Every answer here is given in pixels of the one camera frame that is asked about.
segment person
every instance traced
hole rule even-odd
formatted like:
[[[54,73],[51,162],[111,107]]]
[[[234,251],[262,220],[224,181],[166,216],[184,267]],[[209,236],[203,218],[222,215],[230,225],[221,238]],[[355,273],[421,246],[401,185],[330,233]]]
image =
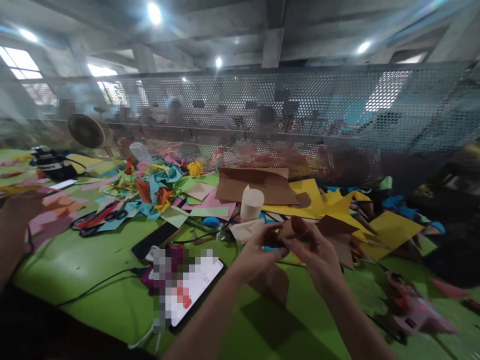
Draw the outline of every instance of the person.
[[[27,225],[43,211],[42,196],[26,191],[9,197],[0,208],[0,294],[25,256]]]
[[[198,312],[167,349],[163,359],[214,359],[230,323],[242,285],[284,258],[289,250],[306,264],[313,285],[325,300],[351,358],[395,359],[392,350],[350,293],[332,243],[322,236],[315,224],[305,224],[312,239],[310,250],[297,240],[282,238],[286,247],[264,252],[262,245],[272,230],[283,226],[281,223],[265,225],[255,234],[218,281]]]

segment yellow paper flower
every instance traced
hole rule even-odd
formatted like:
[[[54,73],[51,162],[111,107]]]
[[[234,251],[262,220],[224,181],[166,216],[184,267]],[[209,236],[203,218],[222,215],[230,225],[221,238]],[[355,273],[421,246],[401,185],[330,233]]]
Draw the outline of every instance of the yellow paper flower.
[[[156,209],[160,214],[163,213],[170,207],[170,202],[167,200],[163,205],[155,205],[153,208]]]
[[[188,171],[190,172],[190,176],[192,177],[200,176],[202,170],[204,169],[202,164],[200,164],[198,161],[189,163],[186,168],[188,169]]]

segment table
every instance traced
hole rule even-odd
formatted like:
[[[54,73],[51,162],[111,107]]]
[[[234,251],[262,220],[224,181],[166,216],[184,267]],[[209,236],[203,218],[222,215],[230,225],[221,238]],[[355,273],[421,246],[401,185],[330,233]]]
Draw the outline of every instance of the table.
[[[10,150],[0,151],[0,160],[17,155]],[[79,211],[84,215],[98,206],[97,189],[81,191],[79,185],[67,189],[77,198],[89,199]],[[58,304],[83,293],[91,286],[123,269],[142,267],[130,249],[163,223],[145,217],[131,220],[117,230],[89,238],[68,230],[44,245],[26,259],[14,279],[14,284],[51,304]],[[175,241],[192,238],[189,226],[184,226]],[[230,266],[237,256],[234,243],[209,241],[187,248],[217,249],[221,260]],[[480,318],[457,301],[445,299],[428,281],[434,276],[423,266],[390,257],[382,264],[412,280],[422,295],[427,296],[437,310],[462,330],[459,335],[440,334],[437,338],[419,333],[408,339],[408,346],[393,342],[391,346],[400,359],[471,358],[479,352]],[[349,359],[350,356],[337,331],[330,313],[316,293],[306,269],[279,265],[289,277],[286,310],[259,296],[246,285],[240,292],[229,331],[225,334],[219,359]],[[361,308],[369,315],[385,314],[385,294],[378,283],[386,283],[380,268],[364,263],[358,271],[345,270],[348,285]],[[480,302],[480,291],[474,289],[472,298]],[[88,296],[62,308],[80,322],[107,333],[127,344],[135,344],[149,330],[154,316],[154,300],[133,274],[126,272],[109,280]],[[155,351],[156,336],[143,344]],[[170,332],[162,335],[159,353],[163,354],[174,340]]]

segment perforated metal panel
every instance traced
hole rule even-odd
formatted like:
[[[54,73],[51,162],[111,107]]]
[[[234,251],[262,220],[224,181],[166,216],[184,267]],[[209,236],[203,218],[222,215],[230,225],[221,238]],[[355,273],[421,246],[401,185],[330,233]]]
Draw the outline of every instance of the perforated metal panel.
[[[224,166],[289,167],[291,178],[326,184],[389,174],[407,191],[479,135],[479,77],[457,62],[42,81],[78,113],[103,108],[123,156],[140,141],[209,169],[221,154]],[[74,146],[64,124],[72,108],[49,110],[36,144]]]

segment green paper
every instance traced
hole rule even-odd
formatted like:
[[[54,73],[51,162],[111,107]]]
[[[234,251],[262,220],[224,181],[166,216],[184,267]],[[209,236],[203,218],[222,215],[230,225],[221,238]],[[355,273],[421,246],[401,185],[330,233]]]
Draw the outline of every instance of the green paper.
[[[216,172],[212,175],[208,175],[208,176],[205,176],[205,177],[196,177],[195,180],[200,182],[200,183],[204,183],[204,184],[208,184],[208,185],[213,186],[213,187],[217,187],[219,185],[220,175],[219,175],[218,172]]]
[[[170,206],[165,210],[161,217],[176,228],[181,228],[185,220],[189,218],[189,213],[176,206]]]
[[[208,217],[224,217],[229,215],[229,208],[225,207],[196,207],[194,208],[190,216],[198,216],[202,218]]]
[[[174,188],[180,193],[184,193],[188,189],[193,188],[195,184],[195,181],[190,176],[184,176],[175,183]]]
[[[100,181],[105,180],[104,178],[98,178],[98,177],[79,177],[78,180],[76,181],[77,185],[86,185],[86,184],[93,184],[93,183],[98,183]]]
[[[200,205],[201,203],[203,203],[203,201],[198,200],[198,199],[196,199],[194,197],[191,197],[191,196],[187,196],[186,197],[186,203],[188,205]]]

